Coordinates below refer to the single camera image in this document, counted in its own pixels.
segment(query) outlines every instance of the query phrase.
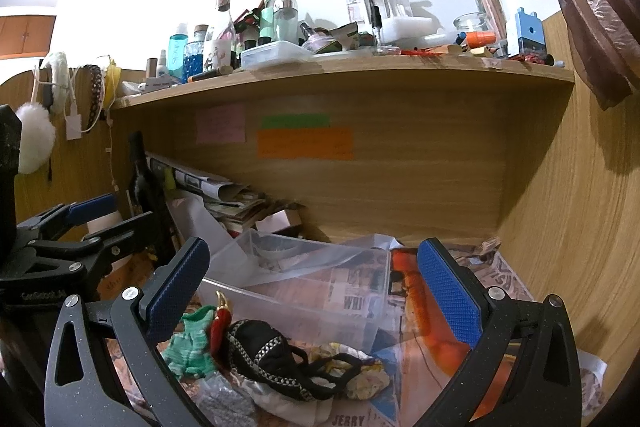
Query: green sticky note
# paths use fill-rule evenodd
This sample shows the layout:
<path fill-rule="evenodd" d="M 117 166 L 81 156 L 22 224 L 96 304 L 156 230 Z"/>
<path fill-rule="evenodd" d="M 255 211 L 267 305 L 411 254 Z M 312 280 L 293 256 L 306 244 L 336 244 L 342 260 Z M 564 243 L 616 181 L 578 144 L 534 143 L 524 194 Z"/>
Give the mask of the green sticky note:
<path fill-rule="evenodd" d="M 304 129 L 329 127 L 329 115 L 320 112 L 301 114 L 271 114 L 262 118 L 261 129 Z"/>

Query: pink sticky note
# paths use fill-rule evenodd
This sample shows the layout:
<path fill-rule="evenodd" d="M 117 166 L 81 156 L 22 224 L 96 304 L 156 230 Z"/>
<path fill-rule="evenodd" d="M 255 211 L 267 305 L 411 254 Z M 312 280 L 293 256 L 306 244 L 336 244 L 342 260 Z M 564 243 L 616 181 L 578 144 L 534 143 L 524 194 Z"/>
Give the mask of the pink sticky note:
<path fill-rule="evenodd" d="M 244 143 L 244 104 L 229 103 L 196 112 L 196 143 Z"/>

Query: black bottle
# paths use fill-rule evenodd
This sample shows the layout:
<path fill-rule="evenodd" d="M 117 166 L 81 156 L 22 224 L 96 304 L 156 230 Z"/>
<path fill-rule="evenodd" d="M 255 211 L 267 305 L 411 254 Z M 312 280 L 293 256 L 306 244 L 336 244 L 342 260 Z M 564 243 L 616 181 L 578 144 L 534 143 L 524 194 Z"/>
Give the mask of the black bottle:
<path fill-rule="evenodd" d="M 129 135 L 129 160 L 133 176 L 129 183 L 129 197 L 135 212 L 153 212 L 158 220 L 161 237 L 154 242 L 158 264 L 167 264 L 179 248 L 174 220 L 166 207 L 162 184 L 146 163 L 142 133 Z"/>

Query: cabinet door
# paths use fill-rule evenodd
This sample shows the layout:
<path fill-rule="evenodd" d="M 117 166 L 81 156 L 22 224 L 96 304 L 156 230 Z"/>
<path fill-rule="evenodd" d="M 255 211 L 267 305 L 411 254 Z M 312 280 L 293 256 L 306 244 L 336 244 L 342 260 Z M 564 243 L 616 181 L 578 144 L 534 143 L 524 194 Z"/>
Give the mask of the cabinet door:
<path fill-rule="evenodd" d="M 45 57 L 49 53 L 55 22 L 53 15 L 29 15 L 22 57 Z"/>
<path fill-rule="evenodd" d="M 0 22 L 0 58 L 20 57 L 24 48 L 29 17 L 2 17 Z"/>

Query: small pouch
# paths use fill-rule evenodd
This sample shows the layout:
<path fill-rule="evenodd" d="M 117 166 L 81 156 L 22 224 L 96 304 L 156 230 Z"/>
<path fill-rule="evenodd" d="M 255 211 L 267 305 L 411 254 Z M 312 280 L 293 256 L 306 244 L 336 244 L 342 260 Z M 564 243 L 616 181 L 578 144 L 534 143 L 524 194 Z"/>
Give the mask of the small pouch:
<path fill-rule="evenodd" d="M 297 363 L 294 354 L 302 362 Z M 290 346 L 278 330 L 266 322 L 250 320 L 229 326 L 220 347 L 220 359 L 243 377 L 265 383 L 279 393 L 300 401 L 326 400 L 335 396 L 367 363 L 348 353 L 309 363 L 306 352 Z M 341 377 L 334 377 L 323 370 L 330 360 L 342 360 L 351 367 Z M 314 382 L 314 377 L 323 378 L 328 385 Z"/>

